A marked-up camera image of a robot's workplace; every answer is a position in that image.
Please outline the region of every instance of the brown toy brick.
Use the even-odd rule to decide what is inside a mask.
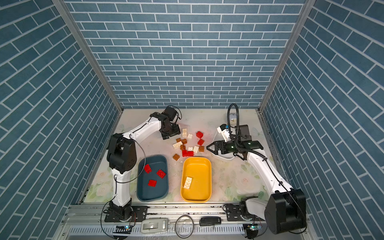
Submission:
[[[179,155],[177,155],[177,154],[173,155],[173,159],[175,159],[176,161],[177,161],[179,158],[180,158]]]

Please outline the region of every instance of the metal corner post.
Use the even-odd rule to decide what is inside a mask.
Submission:
[[[112,102],[116,106],[117,110],[119,111],[119,113],[122,113],[123,107],[121,106],[119,100],[117,99],[115,93],[113,92],[113,89],[108,83],[108,80],[105,77],[102,69],[100,68],[99,63],[96,61],[95,57],[93,56],[91,49],[89,48],[87,42],[85,41],[83,35],[81,34],[81,31],[77,26],[64,0],[52,0],[52,2],[55,5],[57,11],[60,13],[61,17],[63,18],[65,24],[71,31],[80,49],[83,51],[85,57],[88,59],[89,64],[91,65],[92,69],[95,71],[96,75],[99,78],[99,81],[104,86],[108,95],[112,99]]]
[[[262,99],[262,102],[260,103],[259,112],[262,113],[263,110],[266,107],[266,104],[273,92],[273,89],[275,88],[277,81],[279,80],[279,77],[283,71],[283,68],[285,64],[287,63],[288,57],[292,52],[293,47],[295,46],[296,40],[299,38],[300,32],[303,29],[304,23],[307,20],[307,17],[312,10],[312,7],[316,0],[306,0],[303,9],[300,12],[299,18],[297,19],[297,22],[295,26],[293,27],[291,36],[287,42],[286,47],[284,48],[283,54],[281,55],[279,64],[277,65],[275,72],[272,75],[271,82],[269,83],[264,97]]]

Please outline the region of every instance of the floral pattern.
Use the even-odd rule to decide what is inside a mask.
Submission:
[[[217,125],[218,122],[221,123],[221,121],[218,121],[217,119],[218,116],[220,116],[220,114],[224,116],[226,113],[226,110],[217,109],[216,111],[221,111],[220,114],[210,114],[209,112],[212,110],[213,109],[198,110],[199,114],[197,114],[197,112],[194,112],[197,110],[189,109],[188,111],[185,111],[185,113],[183,112],[183,119],[179,120],[178,124],[180,124],[180,128],[187,127],[189,132],[202,131],[204,133],[203,139],[205,140],[205,143],[209,144],[213,141],[215,135],[216,129],[214,128],[214,125]],[[133,111],[135,110],[129,110],[128,112],[131,112],[129,115],[132,115]],[[132,126],[135,124],[140,124],[140,122],[135,123],[130,121],[132,119],[129,118],[129,115],[125,118],[124,114],[126,112],[127,110],[124,111],[116,132],[126,132],[132,129]],[[153,110],[150,109],[148,111],[141,110],[142,114],[135,113],[133,115],[140,118],[140,115],[148,116],[152,112]],[[264,146],[267,156],[273,162],[256,112],[250,109],[240,109],[240,115],[242,116],[242,119],[248,120],[253,140],[258,140]],[[194,126],[202,121],[207,122],[207,125],[204,127]],[[159,139],[159,136],[150,136],[146,139],[146,144],[144,141],[142,143],[142,147],[146,152],[151,152],[151,155],[164,155],[168,164],[168,194],[165,198],[153,201],[152,203],[184,202],[180,196],[180,182],[185,158],[181,157],[178,161],[172,159],[172,156],[175,153],[180,155],[179,150],[174,150],[172,148],[175,139],[176,136],[167,140],[161,140]],[[196,136],[187,140],[187,146],[197,145],[198,139]],[[141,150],[137,150],[137,158],[144,158],[144,156],[141,156],[140,154]],[[237,202],[240,201],[242,197],[247,196],[258,196],[262,200],[268,200],[269,196],[266,194],[263,180],[259,177],[259,173],[247,161],[242,161],[239,158],[234,158],[231,161],[222,161],[213,157],[208,151],[198,153],[197,155],[208,158],[212,164],[212,196],[209,199],[209,202]],[[137,165],[132,169],[131,179],[136,176]],[[132,181],[130,183],[129,191],[133,202],[139,202],[136,196],[136,187],[136,181]],[[111,200],[112,197],[113,176],[105,155],[86,195],[85,202],[107,202]]]

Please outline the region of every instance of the brick pattern wallpaper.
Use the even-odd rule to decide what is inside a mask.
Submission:
[[[0,239],[50,239],[117,117],[51,0],[0,1]]]
[[[317,0],[265,117],[319,239],[384,239],[384,2]]]
[[[66,0],[125,108],[256,108],[304,0]]]

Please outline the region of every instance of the black remote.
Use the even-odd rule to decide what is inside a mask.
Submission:
[[[200,226],[212,226],[215,224],[221,224],[220,217],[202,217],[199,222]]]

